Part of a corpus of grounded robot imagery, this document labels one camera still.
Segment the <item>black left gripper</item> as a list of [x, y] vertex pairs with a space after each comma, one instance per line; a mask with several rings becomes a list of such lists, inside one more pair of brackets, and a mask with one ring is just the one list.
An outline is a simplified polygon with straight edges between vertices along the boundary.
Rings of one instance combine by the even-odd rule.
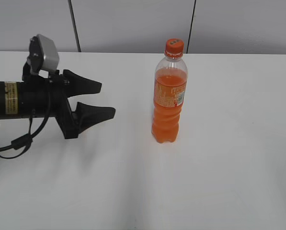
[[47, 120], [54, 117], [65, 139], [74, 139], [86, 129], [114, 118], [113, 107], [91, 106], [77, 103], [73, 112], [69, 97], [98, 94], [102, 83], [81, 77], [65, 69], [49, 73], [47, 78], [33, 75], [31, 66], [25, 63], [20, 83], [20, 117], [30, 115]]

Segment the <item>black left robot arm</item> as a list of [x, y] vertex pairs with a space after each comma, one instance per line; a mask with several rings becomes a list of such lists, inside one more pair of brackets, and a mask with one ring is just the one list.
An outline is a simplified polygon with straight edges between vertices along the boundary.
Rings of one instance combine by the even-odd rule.
[[46, 113], [54, 117], [65, 139], [77, 138], [86, 129], [114, 118], [116, 109], [77, 103], [71, 110], [68, 99], [73, 96], [98, 94], [102, 84], [81, 77], [68, 69], [56, 70], [48, 78], [30, 73], [23, 67], [21, 82], [0, 81], [0, 120], [37, 118]]

